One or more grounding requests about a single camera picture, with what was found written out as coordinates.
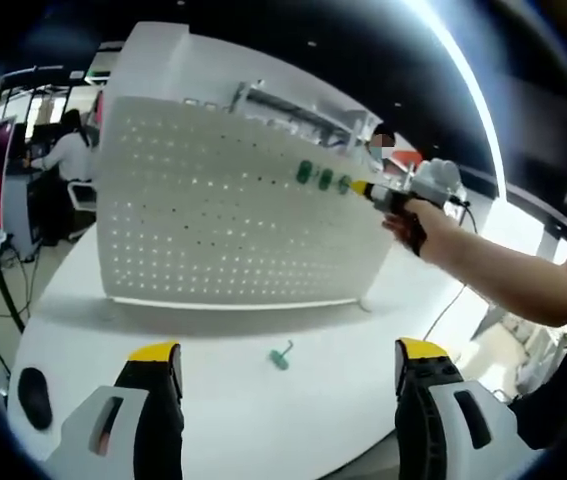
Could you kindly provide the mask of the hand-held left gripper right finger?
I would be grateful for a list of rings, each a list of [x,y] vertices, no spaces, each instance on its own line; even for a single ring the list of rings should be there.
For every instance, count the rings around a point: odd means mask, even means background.
[[[438,345],[395,342],[401,479],[515,479],[522,439],[508,405],[463,378]]]

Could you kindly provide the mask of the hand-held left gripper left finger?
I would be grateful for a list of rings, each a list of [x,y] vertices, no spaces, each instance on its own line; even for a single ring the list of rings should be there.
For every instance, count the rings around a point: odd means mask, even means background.
[[[47,459],[52,479],[181,479],[181,345],[130,354],[116,381],[98,387],[61,426]]]

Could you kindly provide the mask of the person's right hand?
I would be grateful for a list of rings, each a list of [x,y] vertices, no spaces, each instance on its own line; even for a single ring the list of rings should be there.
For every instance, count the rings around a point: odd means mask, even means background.
[[[395,237],[417,257],[428,239],[420,214],[433,213],[437,207],[423,199],[408,198],[402,201],[391,211],[384,215],[382,227],[395,235]]]

